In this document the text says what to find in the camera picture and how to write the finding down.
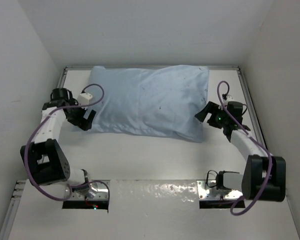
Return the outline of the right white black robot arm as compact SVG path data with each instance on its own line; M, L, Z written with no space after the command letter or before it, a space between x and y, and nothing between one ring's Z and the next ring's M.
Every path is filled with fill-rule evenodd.
M241 192L246 200L253 200L259 192L261 201L282 202L286 195L286 161L272 156L251 139L251 130L243 125L245 104L229 101L225 108L208 102L195 118L203 122L208 114L209 126L222 129L227 140L234 145L246 160L243 175L240 176Z

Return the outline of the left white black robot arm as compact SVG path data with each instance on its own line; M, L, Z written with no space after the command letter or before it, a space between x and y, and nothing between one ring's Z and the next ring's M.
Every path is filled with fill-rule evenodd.
M50 94L50 100L43 104L43 126L30 140L27 151L29 172L39 186L67 183L77 187L88 182L87 171L70 166L58 140L66 121L83 131L92 128L96 112L91 110L88 117L85 117L86 105L91 104L92 100L93 96L85 91L74 98L70 90L55 88Z

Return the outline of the light blue pillowcase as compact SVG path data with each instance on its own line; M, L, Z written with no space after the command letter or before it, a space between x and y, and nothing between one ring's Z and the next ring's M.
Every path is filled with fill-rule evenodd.
M208 102L206 66L110 69L95 66L89 92L101 102L92 131L183 139L201 143L203 125L195 118Z

